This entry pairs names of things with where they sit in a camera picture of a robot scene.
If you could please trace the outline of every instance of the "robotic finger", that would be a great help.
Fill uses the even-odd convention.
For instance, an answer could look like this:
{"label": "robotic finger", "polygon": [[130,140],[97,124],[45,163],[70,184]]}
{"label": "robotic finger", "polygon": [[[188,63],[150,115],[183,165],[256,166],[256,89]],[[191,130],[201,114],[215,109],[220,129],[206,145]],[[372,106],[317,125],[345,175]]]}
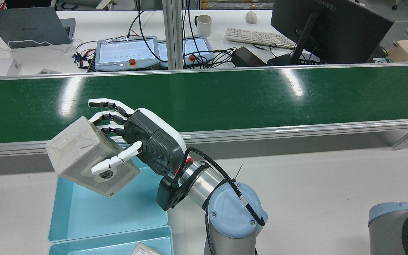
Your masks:
{"label": "robotic finger", "polygon": [[110,100],[108,98],[91,99],[88,100],[87,104],[92,108],[110,108],[111,110],[115,110],[125,117],[129,117],[135,113],[132,108],[126,106],[124,103],[116,100]]}
{"label": "robotic finger", "polygon": [[130,145],[128,148],[126,148],[124,151],[119,153],[116,156],[113,156],[112,158],[108,158],[97,165],[93,166],[91,168],[91,172],[93,175],[100,175],[102,173],[105,173],[108,170],[111,170],[118,165],[123,164],[124,162],[130,160],[134,156],[138,155],[141,152],[142,148],[142,142],[138,141]]}
{"label": "robotic finger", "polygon": [[124,126],[118,124],[109,124],[109,125],[101,125],[97,126],[105,134],[116,134],[118,136],[122,136],[124,134]]}
{"label": "robotic finger", "polygon": [[98,125],[104,120],[107,120],[107,121],[113,120],[116,123],[124,124],[125,121],[127,121],[127,118],[116,111],[103,111],[103,112],[94,114],[94,116],[92,116],[89,119],[89,121],[92,122],[92,124],[94,125]]}

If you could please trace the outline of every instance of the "white mug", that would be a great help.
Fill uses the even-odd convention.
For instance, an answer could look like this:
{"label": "white mug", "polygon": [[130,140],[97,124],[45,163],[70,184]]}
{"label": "white mug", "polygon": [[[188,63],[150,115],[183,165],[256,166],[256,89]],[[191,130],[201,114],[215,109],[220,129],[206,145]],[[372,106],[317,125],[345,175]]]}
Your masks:
{"label": "white mug", "polygon": [[195,16],[194,24],[196,25],[198,34],[204,34],[207,37],[210,36],[210,28],[212,26],[212,17],[210,17],[209,15]]}

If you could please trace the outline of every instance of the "mouse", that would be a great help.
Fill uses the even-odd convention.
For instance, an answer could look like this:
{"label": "mouse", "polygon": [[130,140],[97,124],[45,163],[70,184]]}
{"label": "mouse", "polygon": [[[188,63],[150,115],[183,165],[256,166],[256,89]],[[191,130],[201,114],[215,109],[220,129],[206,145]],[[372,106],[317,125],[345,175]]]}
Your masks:
{"label": "mouse", "polygon": [[257,22],[256,13],[254,11],[247,12],[245,20],[247,21],[247,23],[256,24],[256,22]]}

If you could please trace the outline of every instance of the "gray robot arm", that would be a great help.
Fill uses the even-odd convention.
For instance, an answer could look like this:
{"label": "gray robot arm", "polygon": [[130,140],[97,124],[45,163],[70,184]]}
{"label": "gray robot arm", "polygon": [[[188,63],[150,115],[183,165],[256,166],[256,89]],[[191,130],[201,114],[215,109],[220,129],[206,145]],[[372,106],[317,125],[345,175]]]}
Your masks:
{"label": "gray robot arm", "polygon": [[[267,221],[267,213],[250,187],[231,179],[205,153],[186,148],[181,135],[153,112],[144,108],[132,110],[107,98],[89,100],[88,104],[110,109],[90,118],[91,126],[105,134],[120,135],[129,144],[117,155],[94,163],[90,169],[92,175],[113,176],[112,171],[137,156],[155,173],[164,176],[157,192],[157,203],[163,210],[174,208],[190,196],[206,211],[205,254],[254,255],[256,236]],[[102,121],[110,121],[110,124],[94,126]],[[194,162],[188,155],[190,152],[205,161]]]}

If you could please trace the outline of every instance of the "white desk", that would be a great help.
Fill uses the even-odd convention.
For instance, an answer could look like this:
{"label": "white desk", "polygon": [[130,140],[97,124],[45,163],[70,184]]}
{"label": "white desk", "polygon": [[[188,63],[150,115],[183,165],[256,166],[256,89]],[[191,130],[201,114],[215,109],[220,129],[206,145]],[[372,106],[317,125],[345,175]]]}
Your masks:
{"label": "white desk", "polygon": [[[191,23],[194,26],[194,16],[207,14],[212,17],[212,32],[209,42],[214,50],[225,50],[231,47],[247,47],[260,59],[266,62],[273,58],[269,50],[258,50],[252,45],[239,42],[229,42],[225,39],[225,32],[228,27],[251,29],[270,33],[277,31],[270,26],[271,10],[254,10],[259,18],[257,24],[248,24],[245,21],[246,10],[201,10],[191,11]],[[61,11],[58,16],[61,19],[75,18],[76,30],[75,38],[83,42],[118,37],[127,34],[128,27],[138,14],[137,11]],[[157,39],[165,39],[165,29],[162,11],[146,11],[141,16],[143,32],[145,36],[155,35]],[[139,34],[137,23],[133,30]],[[186,19],[186,35],[190,36],[188,18]],[[7,49],[7,45],[0,38],[0,47]],[[58,71],[61,73],[84,73],[73,62],[74,51],[63,53],[67,46],[44,46],[24,49],[13,49],[13,52],[0,50],[0,58],[15,58],[22,65],[21,75],[37,74],[43,68]],[[80,47],[80,50],[95,48],[95,43],[89,43]],[[274,50],[276,55],[282,55],[290,50]]]}
{"label": "white desk", "polygon": [[[217,162],[230,176],[243,164],[238,181],[269,214],[260,255],[369,255],[369,208],[408,201],[408,147]],[[0,176],[0,255],[47,254],[56,179],[53,172]],[[186,198],[168,218],[175,255],[202,255],[204,211]]]}

